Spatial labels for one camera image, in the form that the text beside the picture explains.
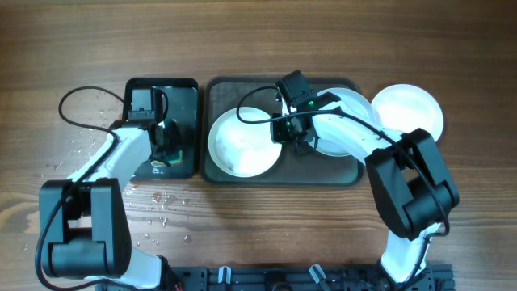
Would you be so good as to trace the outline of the white plate stained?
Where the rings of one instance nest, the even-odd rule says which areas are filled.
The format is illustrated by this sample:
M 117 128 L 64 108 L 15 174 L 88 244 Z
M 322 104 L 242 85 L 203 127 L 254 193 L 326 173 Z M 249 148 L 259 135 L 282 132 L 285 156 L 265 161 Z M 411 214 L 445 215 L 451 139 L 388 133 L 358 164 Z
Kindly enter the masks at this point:
M 444 116 L 435 98 L 422 88 L 410 84 L 387 86 L 373 98 L 376 121 L 390 129 L 410 133 L 425 129 L 435 141 L 444 129 Z
M 250 178 L 270 170 L 277 162 L 282 145 L 271 139 L 270 117 L 252 107 L 230 109 L 219 116 L 208 134 L 208 152 L 224 173 Z
M 364 116 L 371 121 L 376 120 L 372 105 L 360 93 L 349 88 L 333 87 L 319 91 L 317 96 L 322 96 L 327 92 L 338 96 L 352 111 L 359 113 L 361 116 Z M 350 156 L 350 154 L 340 145 L 328 140 L 314 139 L 309 143 L 309 145 L 319 153 L 327 156 Z

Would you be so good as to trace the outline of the white plate front stained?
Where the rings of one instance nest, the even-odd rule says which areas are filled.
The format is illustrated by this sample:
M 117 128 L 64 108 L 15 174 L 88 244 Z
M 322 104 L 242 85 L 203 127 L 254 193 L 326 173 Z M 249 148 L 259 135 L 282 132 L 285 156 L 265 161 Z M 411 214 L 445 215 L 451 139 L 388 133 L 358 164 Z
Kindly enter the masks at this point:
M 376 121 L 390 129 L 410 133 L 425 129 L 435 141 L 444 129 L 444 116 L 435 98 L 422 88 L 410 84 L 387 86 L 373 98 Z

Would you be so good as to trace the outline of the green yellow sponge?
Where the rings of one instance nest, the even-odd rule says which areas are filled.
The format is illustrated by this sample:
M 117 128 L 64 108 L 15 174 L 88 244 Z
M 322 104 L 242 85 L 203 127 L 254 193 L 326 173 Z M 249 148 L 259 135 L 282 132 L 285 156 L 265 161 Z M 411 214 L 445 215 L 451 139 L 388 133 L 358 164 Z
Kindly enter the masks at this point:
M 177 151 L 173 154 L 167 155 L 164 158 L 154 158 L 151 160 L 153 167 L 172 167 L 180 164 L 183 160 L 183 151 Z

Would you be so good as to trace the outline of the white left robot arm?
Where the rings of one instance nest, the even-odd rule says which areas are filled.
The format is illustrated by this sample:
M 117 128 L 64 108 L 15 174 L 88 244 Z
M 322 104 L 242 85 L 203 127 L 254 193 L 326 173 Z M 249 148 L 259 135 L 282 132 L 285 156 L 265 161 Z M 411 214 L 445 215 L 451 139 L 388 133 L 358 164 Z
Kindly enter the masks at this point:
M 40 188 L 35 270 L 47 289 L 57 289 L 51 278 L 79 280 L 77 289 L 183 289 L 164 257 L 132 247 L 122 199 L 141 164 L 168 167 L 169 155 L 178 150 L 177 126 L 166 122 L 169 98 L 151 87 L 123 101 L 123 118 L 104 129 L 107 140 L 90 161 Z

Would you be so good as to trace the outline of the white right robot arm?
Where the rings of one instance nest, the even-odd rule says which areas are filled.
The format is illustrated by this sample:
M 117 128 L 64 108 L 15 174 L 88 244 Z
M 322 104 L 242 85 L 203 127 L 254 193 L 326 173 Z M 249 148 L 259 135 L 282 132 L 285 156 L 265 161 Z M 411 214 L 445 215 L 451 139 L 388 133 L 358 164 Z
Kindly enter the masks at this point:
M 376 209 L 389 229 L 380 264 L 399 288 L 408 287 L 424 268 L 433 238 L 450 231 L 449 213 L 459 192 L 425 129 L 391 129 L 369 114 L 358 92 L 330 88 L 315 92 L 296 70 L 275 84 L 282 112 L 274 133 L 309 136 L 316 146 L 346 152 L 366 167 Z

